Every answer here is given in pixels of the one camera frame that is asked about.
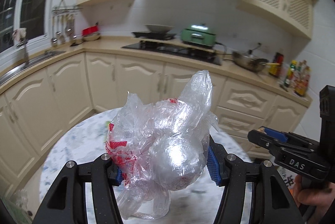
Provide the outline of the right hand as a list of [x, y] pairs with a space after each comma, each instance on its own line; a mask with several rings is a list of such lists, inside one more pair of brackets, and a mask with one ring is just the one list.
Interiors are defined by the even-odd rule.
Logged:
[[296, 175], [294, 179], [293, 197], [300, 204], [315, 206], [314, 214], [307, 223], [319, 223], [330, 208], [334, 200], [334, 183], [329, 183], [325, 189], [302, 189], [302, 176]]

